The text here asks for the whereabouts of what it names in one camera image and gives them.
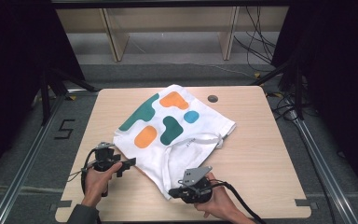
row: person's right hand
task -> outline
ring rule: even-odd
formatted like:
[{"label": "person's right hand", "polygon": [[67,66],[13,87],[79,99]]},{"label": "person's right hand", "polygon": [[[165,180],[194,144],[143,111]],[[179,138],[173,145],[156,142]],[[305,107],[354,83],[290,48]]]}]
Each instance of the person's right hand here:
[{"label": "person's right hand", "polygon": [[[217,184],[217,181],[214,181],[216,178],[212,173],[208,173],[206,177],[211,181],[211,184]],[[236,224],[254,223],[231,201],[223,186],[213,188],[212,197],[207,203],[194,203],[194,207],[198,211],[205,212],[204,217],[208,217],[211,214],[214,217]]]}]

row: floor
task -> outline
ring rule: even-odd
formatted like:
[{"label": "floor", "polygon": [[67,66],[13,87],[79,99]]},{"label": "floor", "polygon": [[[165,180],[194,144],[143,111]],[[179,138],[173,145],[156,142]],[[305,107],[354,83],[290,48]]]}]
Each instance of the floor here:
[{"label": "floor", "polygon": [[[264,34],[264,37],[272,43],[276,43],[278,36],[279,33]],[[248,53],[237,41],[233,42],[230,59],[228,61],[222,60],[216,33],[131,34],[124,57],[119,63],[113,62],[105,34],[69,34],[68,37],[85,73],[88,73],[90,69],[94,69],[95,67],[93,66],[98,65],[110,65],[120,69],[126,65],[180,64],[191,68],[200,66],[202,69],[215,69],[216,71],[241,74],[252,80],[255,79],[255,74],[266,74],[268,70],[273,69],[264,60]],[[236,37],[245,46],[249,46],[252,41],[252,49],[267,58],[271,57],[269,53],[265,52],[264,46],[260,42],[252,40],[248,34],[237,33]],[[242,70],[238,65],[251,65],[251,69]],[[279,81],[279,78],[277,76],[275,80],[266,83],[266,92],[278,92],[277,80]],[[78,87],[69,85],[69,89],[73,91]],[[93,101],[89,101],[89,99],[95,98],[96,94],[86,94],[83,97],[80,94],[77,100],[82,101],[81,105],[73,105],[69,101],[63,101],[65,106],[57,112],[57,117],[62,120],[67,118],[65,115],[73,114],[73,111],[76,111],[80,115],[74,116],[86,118],[90,115],[90,108],[93,105]],[[281,99],[279,97],[270,97],[268,102],[273,108],[280,104]],[[345,162],[345,159],[336,154],[337,146],[331,135],[325,130],[323,121],[312,116],[312,113],[314,113],[312,110],[306,111],[306,113],[308,118],[305,126],[306,130],[312,133],[316,144],[314,147],[317,147],[316,151],[322,151],[322,161],[325,162],[337,182],[336,185],[333,183],[333,187],[338,186],[338,193],[342,191],[344,199],[348,201],[347,204],[352,211],[342,209],[340,203],[344,203],[345,206],[345,202],[335,201],[335,195],[331,193],[334,190],[328,190],[327,194],[329,194],[331,210],[336,219],[336,222],[332,221],[327,200],[321,186],[318,184],[319,180],[307,155],[308,151],[304,148],[299,148],[299,146],[303,146],[303,143],[297,135],[296,127],[292,124],[285,124],[284,120],[279,119],[277,123],[300,182],[307,197],[313,202],[311,205],[313,206],[312,217],[308,219],[274,219],[268,220],[268,223],[358,223],[358,180],[351,167]],[[7,189],[10,189],[10,186],[13,185],[13,179],[17,178],[16,175],[21,165],[23,165],[24,158],[27,158],[29,149],[34,147],[33,141],[30,141],[30,139],[49,139],[57,136],[56,132],[49,130],[46,130],[46,136],[41,136],[41,105],[37,98],[34,112],[30,113],[27,120],[28,122],[24,124],[22,132],[19,133],[18,141],[14,143],[13,150],[6,153],[0,161],[0,202],[4,200]],[[60,125],[59,122],[53,123],[51,129],[58,130]],[[87,126],[87,120],[79,120],[76,125],[79,129],[84,130]],[[81,136],[82,132],[74,133],[74,138],[81,139]],[[57,141],[46,141],[45,150],[38,152],[39,155],[36,161],[30,162],[32,169],[25,173],[23,182],[19,185],[21,190],[17,195],[17,200],[5,208],[9,211],[8,217],[4,217],[4,219],[7,219],[7,223],[56,223],[54,212],[64,187],[62,183],[56,184],[56,182],[59,182],[59,179],[65,179],[67,173],[63,172],[61,174],[56,171],[56,175],[51,175],[54,170],[49,169],[49,167],[63,170],[70,169],[71,163],[68,160],[57,158],[73,157],[76,154],[78,142],[60,142],[65,148],[70,148],[67,151],[58,150],[57,144]],[[52,157],[51,154],[57,154],[58,157]],[[353,214],[355,219],[345,217],[345,215],[351,216]]]}]

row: teal shape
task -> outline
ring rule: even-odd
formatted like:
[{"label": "teal shape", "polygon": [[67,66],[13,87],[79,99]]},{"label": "teal shape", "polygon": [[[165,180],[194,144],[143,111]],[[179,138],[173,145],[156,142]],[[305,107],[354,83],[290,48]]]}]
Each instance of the teal shape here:
[{"label": "teal shape", "polygon": [[199,119],[200,114],[197,111],[191,110],[185,113],[184,119],[187,123],[194,123]]},{"label": "teal shape", "polygon": [[161,135],[160,141],[165,146],[168,146],[175,138],[183,133],[183,128],[179,122],[171,116],[165,117],[162,123],[165,125],[165,132]]},{"label": "teal shape", "polygon": [[152,104],[159,98],[158,93],[150,97],[143,104],[141,104],[135,112],[118,128],[119,130],[126,132],[138,119],[144,121],[150,121],[156,114],[156,110]]}]

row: small round object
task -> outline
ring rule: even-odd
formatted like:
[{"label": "small round object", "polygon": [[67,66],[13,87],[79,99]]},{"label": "small round object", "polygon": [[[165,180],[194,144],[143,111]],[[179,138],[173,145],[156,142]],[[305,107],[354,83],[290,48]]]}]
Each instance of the small round object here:
[{"label": "small round object", "polygon": [[216,103],[218,100],[219,100],[219,98],[217,98],[217,96],[215,96],[215,95],[208,96],[208,101],[211,103]]}]

